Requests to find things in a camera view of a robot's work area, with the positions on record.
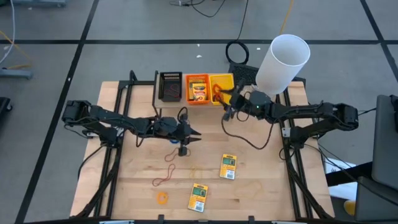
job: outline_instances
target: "black mesh basket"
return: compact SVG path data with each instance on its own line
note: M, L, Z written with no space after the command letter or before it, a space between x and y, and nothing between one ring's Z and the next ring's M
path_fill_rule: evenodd
M161 72L159 80L159 99L163 102L181 100L182 72Z

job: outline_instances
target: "white cylinder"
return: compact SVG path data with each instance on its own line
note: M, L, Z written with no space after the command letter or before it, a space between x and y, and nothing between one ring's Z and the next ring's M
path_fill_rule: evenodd
M295 35L277 36L268 48L256 75L260 91L282 93L310 58L310 47Z

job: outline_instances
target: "desk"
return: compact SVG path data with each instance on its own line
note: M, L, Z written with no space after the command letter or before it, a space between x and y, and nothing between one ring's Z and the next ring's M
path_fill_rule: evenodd
M113 110L117 88L118 82L103 82L97 104ZM133 86L128 115L154 116L153 92L153 86ZM289 95L292 105L307 104L303 83L292 82L289 85ZM123 100L120 111L123 111ZM152 186L152 180L167 176L170 162L165 162L164 156L171 153L176 145L161 139L146 139L141 147L136 148L135 136L126 133L112 218L156 220L159 214L163 214L166 220L247 220L250 215L254 215L256 220L295 220L286 165L278 157L282 149L279 125L274 125L268 146L258 151L223 132L220 125L223 114L221 107L189 108L188 112L190 124L202 133L202 140L188 145L191 156L176 157L172 162L176 166L172 179L158 187ZM176 117L177 113L177 108L162 109L162 116ZM311 122L311 119L295 120L297 126L306 126ZM265 143L271 125L250 117L244 123L233 119L225 123L225 126L230 133L240 134L261 146ZM317 147L314 139L309 139L307 144ZM99 139L90 139L85 156L98 146ZM80 212L98 189L104 152L105 150L95 155L83 167L71 215ZM219 178L223 154L238 157L235 180ZM305 147L302 149L302 160L308 189L326 212L334 216L320 153ZM197 170L191 178L193 167ZM209 186L204 213L187 209L194 182ZM156 196L159 192L169 194L167 204L157 203ZM304 217L299 188L297 192ZM105 213L107 199L108 192L105 192L101 214Z

